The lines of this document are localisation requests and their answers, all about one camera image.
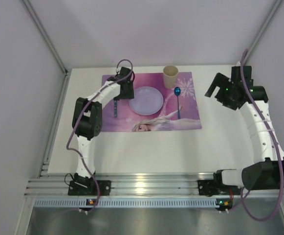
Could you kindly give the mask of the green handled metal fork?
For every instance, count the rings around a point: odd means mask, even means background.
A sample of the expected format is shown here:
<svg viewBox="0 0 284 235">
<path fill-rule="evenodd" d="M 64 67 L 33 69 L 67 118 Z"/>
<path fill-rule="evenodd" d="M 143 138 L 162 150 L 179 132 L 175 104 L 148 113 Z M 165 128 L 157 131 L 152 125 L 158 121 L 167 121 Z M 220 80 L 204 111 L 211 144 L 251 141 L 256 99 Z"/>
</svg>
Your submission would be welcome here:
<svg viewBox="0 0 284 235">
<path fill-rule="evenodd" d="M 118 116 L 118 112 L 117 112 L 117 100 L 114 100 L 113 103 L 114 103 L 114 117 L 117 118 L 117 116 Z"/>
</svg>

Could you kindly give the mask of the lilac plastic plate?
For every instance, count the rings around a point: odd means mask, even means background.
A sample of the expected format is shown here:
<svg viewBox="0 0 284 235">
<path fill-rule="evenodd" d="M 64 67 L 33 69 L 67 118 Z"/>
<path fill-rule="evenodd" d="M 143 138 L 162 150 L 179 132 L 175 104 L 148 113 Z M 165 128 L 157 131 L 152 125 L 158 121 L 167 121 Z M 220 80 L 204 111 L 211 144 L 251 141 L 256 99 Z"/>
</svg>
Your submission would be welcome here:
<svg viewBox="0 0 284 235">
<path fill-rule="evenodd" d="M 144 86 L 134 90 L 134 98 L 129 100 L 129 107 L 136 114 L 150 116 L 162 108 L 163 102 L 163 95 L 158 89 Z"/>
</svg>

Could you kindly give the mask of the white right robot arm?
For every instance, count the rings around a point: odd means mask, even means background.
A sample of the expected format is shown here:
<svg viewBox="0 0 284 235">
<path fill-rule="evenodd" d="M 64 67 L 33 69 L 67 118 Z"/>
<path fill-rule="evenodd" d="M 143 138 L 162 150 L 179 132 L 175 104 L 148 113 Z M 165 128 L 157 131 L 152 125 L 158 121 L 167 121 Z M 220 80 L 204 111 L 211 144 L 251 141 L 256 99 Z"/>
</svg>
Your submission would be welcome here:
<svg viewBox="0 0 284 235">
<path fill-rule="evenodd" d="M 245 187 L 247 190 L 280 189 L 284 182 L 284 151 L 274 134 L 269 115 L 268 96 L 263 86 L 255 86 L 251 66 L 231 68 L 231 76 L 217 73 L 205 96 L 215 98 L 224 107 L 239 110 L 243 116 L 254 157 L 249 166 L 241 169 L 224 169 L 214 173 L 214 180 L 221 186 Z"/>
</svg>

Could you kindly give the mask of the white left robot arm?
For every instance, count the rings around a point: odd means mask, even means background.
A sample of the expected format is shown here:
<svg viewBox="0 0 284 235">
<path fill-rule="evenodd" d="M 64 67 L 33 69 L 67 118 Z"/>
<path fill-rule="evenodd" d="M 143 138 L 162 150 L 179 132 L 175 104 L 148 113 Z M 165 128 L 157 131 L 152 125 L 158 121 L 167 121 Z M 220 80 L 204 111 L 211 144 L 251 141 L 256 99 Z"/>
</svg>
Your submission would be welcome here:
<svg viewBox="0 0 284 235">
<path fill-rule="evenodd" d="M 72 128 L 77 137 L 78 148 L 70 147 L 72 137 L 66 145 L 67 150 L 79 155 L 76 173 L 83 178 L 91 178 L 95 173 L 94 146 L 96 137 L 103 127 L 103 108 L 110 101 L 134 98 L 132 69 L 121 67 L 116 75 L 109 77 L 102 87 L 86 98 L 78 98 L 75 103 Z"/>
</svg>

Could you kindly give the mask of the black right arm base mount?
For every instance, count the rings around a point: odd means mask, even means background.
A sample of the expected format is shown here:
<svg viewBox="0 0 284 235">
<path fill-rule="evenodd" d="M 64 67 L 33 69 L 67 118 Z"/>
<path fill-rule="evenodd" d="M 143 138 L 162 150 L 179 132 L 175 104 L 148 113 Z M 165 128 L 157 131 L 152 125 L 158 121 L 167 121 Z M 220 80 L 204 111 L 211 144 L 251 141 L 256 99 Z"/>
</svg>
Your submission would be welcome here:
<svg viewBox="0 0 284 235">
<path fill-rule="evenodd" d="M 214 195 L 240 195 L 240 189 L 237 186 L 225 185 L 222 182 L 221 173 L 223 170 L 218 170 L 213 173 L 211 180 L 198 180 L 199 195 L 211 197 Z"/>
</svg>

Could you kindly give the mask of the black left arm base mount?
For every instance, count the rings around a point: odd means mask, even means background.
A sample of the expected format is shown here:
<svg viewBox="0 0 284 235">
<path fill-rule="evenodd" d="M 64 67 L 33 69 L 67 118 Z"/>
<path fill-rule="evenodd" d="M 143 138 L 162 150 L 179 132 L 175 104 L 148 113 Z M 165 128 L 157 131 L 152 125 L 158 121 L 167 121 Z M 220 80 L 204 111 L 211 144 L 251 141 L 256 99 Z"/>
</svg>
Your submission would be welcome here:
<svg viewBox="0 0 284 235">
<path fill-rule="evenodd" d="M 77 173 L 65 175 L 64 182 L 68 185 L 69 196 L 109 196 L 111 191 L 111 181 L 97 180 L 88 177 L 81 177 Z"/>
</svg>

